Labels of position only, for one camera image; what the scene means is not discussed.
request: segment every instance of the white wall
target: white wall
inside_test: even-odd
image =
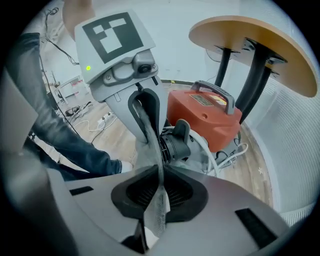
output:
[[[238,3],[238,0],[113,0],[93,1],[93,7],[97,16],[133,9],[156,44],[152,53],[159,66],[159,77],[194,82],[213,77],[219,63],[210,60],[203,48],[189,40],[190,28],[206,18],[239,14]],[[78,60],[75,43],[66,32],[58,45]],[[81,73],[79,66],[73,66],[62,52],[52,46],[50,49],[47,46],[44,58],[45,69],[53,70],[61,83]]]
[[[239,12],[267,22],[292,37],[311,59],[316,58],[292,20],[274,3],[241,0]],[[238,97],[249,67],[235,62],[225,89]],[[257,140],[271,180],[273,202],[289,224],[311,212],[320,189],[320,92],[307,98],[269,78],[246,123]]]

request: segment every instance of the warning label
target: warning label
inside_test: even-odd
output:
[[[192,98],[194,98],[197,102],[199,102],[201,105],[203,106],[213,106],[213,104],[206,100],[204,97],[202,97],[201,95],[198,95],[198,94],[190,94],[190,96]]]
[[[218,96],[213,96],[213,95],[210,95],[211,98],[214,98],[215,101],[217,103],[219,103],[220,105],[227,105],[227,103],[222,99],[222,98],[219,98]]]

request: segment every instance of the electrical cable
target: electrical cable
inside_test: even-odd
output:
[[[237,138],[237,140],[238,140],[238,143],[241,142],[241,132],[240,132],[240,131],[238,132],[238,138]]]
[[[170,83],[170,86],[164,86],[163,88],[170,88],[172,86],[172,82]]]
[[[226,158],[225,160],[223,160],[221,163],[219,163],[218,167],[221,168],[224,164],[226,164],[227,162],[229,162],[231,159],[234,159],[234,158],[236,158],[236,157],[238,157],[238,156],[241,156],[241,155],[243,155],[244,153],[246,153],[247,150],[248,150],[248,147],[249,147],[248,144],[245,143],[245,142],[240,143],[240,144],[238,145],[238,148],[241,147],[241,146],[245,146],[245,149],[243,149],[242,151],[240,151],[240,152],[238,152],[238,153],[235,153],[235,154],[229,156],[228,158]]]
[[[74,127],[76,127],[77,125],[79,125],[79,124],[81,124],[81,123],[88,122],[88,128],[87,128],[87,130],[88,130],[89,132],[103,131],[103,130],[107,129],[109,126],[111,126],[111,125],[114,123],[114,121],[116,121],[117,119],[118,119],[118,118],[116,117],[116,118],[112,121],[112,123],[111,123],[110,125],[108,125],[107,127],[97,128],[97,129],[94,129],[94,130],[90,130],[90,129],[89,129],[90,122],[89,122],[88,120],[83,120],[83,121],[81,121],[81,122],[78,122]]]
[[[77,112],[75,112],[72,116],[70,116],[69,118],[69,122],[74,124],[74,122],[76,121],[76,119],[78,118],[82,118],[86,113],[89,112],[89,109],[86,110],[86,112],[83,112],[87,107],[92,107],[93,104],[91,103],[91,101],[89,101],[87,104],[83,104],[80,106],[80,108],[78,109]]]
[[[39,54],[39,57],[40,57],[41,68],[42,68],[42,70],[43,70],[43,74],[44,74],[46,83],[47,83],[47,85],[48,85],[48,87],[49,87],[50,93],[51,93],[52,96],[53,96],[53,93],[52,93],[51,88],[50,88],[50,85],[49,85],[49,80],[48,80],[48,78],[47,78],[47,75],[46,75],[46,72],[45,72],[45,68],[44,68],[44,64],[43,64],[43,62],[42,62],[42,58],[41,58],[41,55],[40,55],[40,54]],[[74,130],[74,132],[75,132],[79,137],[81,137],[81,136],[79,135],[79,133],[77,133],[77,131],[75,130],[75,128],[72,126],[72,124],[69,122],[69,120],[66,118],[65,114],[62,112],[62,110],[61,110],[61,108],[59,107],[59,105],[58,105],[57,102],[56,102],[56,106],[57,106],[58,109],[60,110],[60,112],[61,112],[61,114],[63,115],[64,119],[65,119],[65,120],[68,122],[68,124],[72,127],[72,129]]]
[[[210,77],[206,82],[208,82],[210,79],[215,78],[218,75],[218,73],[215,74],[215,76]]]
[[[118,118],[116,117],[107,127],[104,127],[96,136],[94,136],[93,140],[91,141],[91,144],[94,143],[94,140],[107,128],[109,128]]]
[[[204,138],[202,138],[196,131],[194,130],[190,130],[190,136],[193,137],[193,139],[199,143],[199,145],[202,147],[202,149],[204,150],[204,152],[206,153],[206,155],[208,156],[208,168],[206,170],[206,174],[208,174],[209,172],[211,172],[211,164],[209,164],[210,162],[213,164],[213,170],[214,170],[214,176],[217,176],[217,174],[220,172],[220,168],[217,165],[217,162],[215,160],[215,158],[213,157],[213,155],[211,154],[207,143],[205,142]]]
[[[61,51],[62,53],[64,53],[64,54],[68,57],[68,59],[69,59],[69,61],[72,63],[72,65],[79,65],[79,62],[76,62],[76,61],[74,60],[74,58],[72,58],[72,56],[70,56],[66,51],[62,50],[58,45],[56,45],[54,42],[52,42],[52,41],[50,40],[50,38],[48,37],[48,35],[47,35],[47,33],[48,33],[48,16],[49,16],[49,15],[55,15],[55,14],[59,11],[59,8],[58,8],[58,7],[55,7],[55,8],[53,8],[53,9],[51,9],[51,10],[49,9],[48,11],[49,11],[49,12],[46,13],[46,15],[45,15],[45,22],[44,22],[44,24],[45,24],[45,35],[44,35],[45,39],[46,39],[48,42],[50,42],[51,44],[53,44],[59,51]]]
[[[219,60],[215,60],[215,59],[211,58],[210,55],[209,55],[209,53],[208,53],[208,49],[205,49],[205,52],[206,52],[206,54],[208,55],[208,57],[209,57],[210,60],[212,60],[212,61],[214,61],[214,62],[218,62],[218,63],[221,62],[221,61],[219,61]]]
[[[107,121],[106,121],[106,119],[104,119],[103,129],[100,132],[98,132],[98,134],[96,136],[94,136],[93,140],[91,141],[91,144],[93,144],[94,140],[96,139],[96,137],[98,137],[104,131],[104,128],[106,127],[106,124],[107,124]]]

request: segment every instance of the power strip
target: power strip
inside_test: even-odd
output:
[[[113,112],[106,113],[103,117],[101,117],[97,122],[97,129],[103,129],[104,125],[107,124],[111,119],[115,117]]]

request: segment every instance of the table top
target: table top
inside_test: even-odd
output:
[[[314,66],[304,50],[287,34],[255,18],[217,16],[195,24],[189,32],[190,40],[207,50],[222,54],[216,46],[240,53],[231,54],[233,60],[251,66],[254,50],[243,50],[245,38],[252,39],[276,52],[287,63],[266,66],[279,75],[271,77],[293,91],[307,97],[317,93],[318,78]]]

